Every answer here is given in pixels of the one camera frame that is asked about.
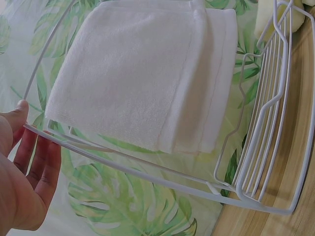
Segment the fingernail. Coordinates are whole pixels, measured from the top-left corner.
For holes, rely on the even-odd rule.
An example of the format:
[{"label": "fingernail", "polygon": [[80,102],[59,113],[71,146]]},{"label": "fingernail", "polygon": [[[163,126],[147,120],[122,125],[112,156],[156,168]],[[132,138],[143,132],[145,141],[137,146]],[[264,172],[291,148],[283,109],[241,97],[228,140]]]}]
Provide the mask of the fingernail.
[{"label": "fingernail", "polygon": [[27,101],[26,101],[26,100],[20,100],[20,101],[18,102],[16,108],[17,108],[17,109],[24,109],[25,106],[26,106],[26,104],[27,104]]}]

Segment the wooden surface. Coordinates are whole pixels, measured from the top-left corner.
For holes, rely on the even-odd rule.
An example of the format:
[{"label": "wooden surface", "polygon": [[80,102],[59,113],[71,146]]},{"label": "wooden surface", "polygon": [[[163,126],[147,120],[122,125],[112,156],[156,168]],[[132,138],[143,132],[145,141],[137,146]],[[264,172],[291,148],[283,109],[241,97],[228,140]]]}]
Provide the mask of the wooden surface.
[{"label": "wooden surface", "polygon": [[[315,15],[315,8],[309,9]],[[292,70],[281,143],[264,202],[287,207],[299,177],[309,130],[313,95],[313,36],[310,20],[295,33]],[[214,236],[315,235],[315,151],[295,212],[289,216],[225,205]]]}]

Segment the yellow object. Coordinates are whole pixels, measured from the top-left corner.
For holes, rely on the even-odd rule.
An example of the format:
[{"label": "yellow object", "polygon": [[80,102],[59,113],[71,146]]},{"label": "yellow object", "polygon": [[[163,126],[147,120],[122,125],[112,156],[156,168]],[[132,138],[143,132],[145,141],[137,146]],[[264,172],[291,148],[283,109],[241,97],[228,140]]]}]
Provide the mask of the yellow object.
[{"label": "yellow object", "polygon": [[[304,6],[302,4],[301,0],[294,0],[294,5],[304,9]],[[284,11],[286,9],[286,5],[281,5],[278,9],[278,20],[280,20],[281,16],[283,15]],[[266,27],[270,17],[273,14],[273,0],[259,0],[258,1],[258,11],[257,11],[257,19],[256,19],[256,26],[255,26],[255,37],[260,38],[264,28]],[[292,12],[293,18],[292,18],[292,32],[296,32],[301,25],[304,22],[305,16],[301,14],[300,12],[293,10]],[[289,13],[287,14],[287,19],[286,19],[286,34],[289,32],[289,22],[290,22],[290,17]],[[268,41],[270,38],[271,34],[274,31],[274,25],[271,24],[269,29],[267,30],[267,33],[264,36],[264,41]]]}]

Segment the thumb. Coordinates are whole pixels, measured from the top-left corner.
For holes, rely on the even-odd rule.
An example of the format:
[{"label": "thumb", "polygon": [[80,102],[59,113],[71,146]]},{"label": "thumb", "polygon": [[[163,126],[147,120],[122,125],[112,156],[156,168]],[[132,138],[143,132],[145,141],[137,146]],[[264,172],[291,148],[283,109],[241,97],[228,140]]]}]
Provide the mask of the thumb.
[{"label": "thumb", "polygon": [[25,123],[29,113],[29,104],[26,100],[18,102],[16,109],[9,113],[2,113],[1,115],[9,122],[13,133],[19,130]]}]

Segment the finger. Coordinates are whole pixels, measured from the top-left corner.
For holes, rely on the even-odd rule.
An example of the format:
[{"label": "finger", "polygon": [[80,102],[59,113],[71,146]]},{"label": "finger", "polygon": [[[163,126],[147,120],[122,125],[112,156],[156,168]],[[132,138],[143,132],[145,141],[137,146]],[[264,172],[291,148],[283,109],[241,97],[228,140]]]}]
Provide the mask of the finger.
[{"label": "finger", "polygon": [[27,179],[29,180],[33,189],[36,188],[43,174],[45,164],[46,164],[46,159],[47,159],[46,158],[47,153],[49,152],[48,148],[50,144],[51,144],[51,141],[41,136],[39,136],[37,139],[34,159],[31,164],[30,172],[27,175]]},{"label": "finger", "polygon": [[44,173],[35,189],[35,193],[41,197],[47,209],[57,188],[60,167],[61,147],[55,143],[51,143],[48,148]]},{"label": "finger", "polygon": [[9,122],[13,133],[19,130],[25,123],[29,113],[29,104],[26,100],[19,101],[17,108],[9,113],[1,113]]},{"label": "finger", "polygon": [[19,130],[14,132],[12,148],[14,148],[15,145],[21,140],[21,138],[24,134],[24,131],[25,131],[25,128],[22,126]]},{"label": "finger", "polygon": [[26,129],[22,136],[18,150],[16,151],[13,163],[23,174],[26,174],[28,170],[36,139],[37,134]]}]

